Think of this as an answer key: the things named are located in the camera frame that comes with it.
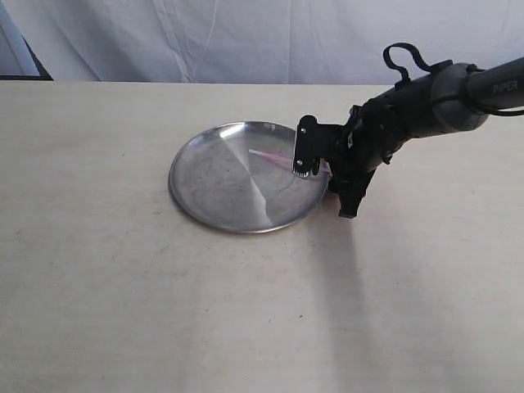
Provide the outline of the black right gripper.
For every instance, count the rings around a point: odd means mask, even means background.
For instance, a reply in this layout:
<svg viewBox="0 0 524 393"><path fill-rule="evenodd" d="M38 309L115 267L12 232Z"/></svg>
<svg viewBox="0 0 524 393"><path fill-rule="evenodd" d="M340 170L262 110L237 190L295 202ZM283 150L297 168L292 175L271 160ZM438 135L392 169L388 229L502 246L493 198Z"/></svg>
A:
<svg viewBox="0 0 524 393"><path fill-rule="evenodd" d="M327 158L332 171L329 190L338 195L339 216L355 218L377 167L388 165L407 141L428 135L434 125L429 101L429 88L405 87L351 108Z"/></svg>

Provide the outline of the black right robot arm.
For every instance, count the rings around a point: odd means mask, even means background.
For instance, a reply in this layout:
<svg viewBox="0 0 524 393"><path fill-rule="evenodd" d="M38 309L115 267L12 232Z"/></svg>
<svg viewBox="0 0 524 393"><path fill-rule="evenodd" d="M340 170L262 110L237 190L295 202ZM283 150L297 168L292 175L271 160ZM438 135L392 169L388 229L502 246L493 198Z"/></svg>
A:
<svg viewBox="0 0 524 393"><path fill-rule="evenodd" d="M456 63L392 88L350 112L341 155L330 163L339 215L356 217L377 167L408 141L481 127L491 115L523 113L523 60L480 70Z"/></svg>

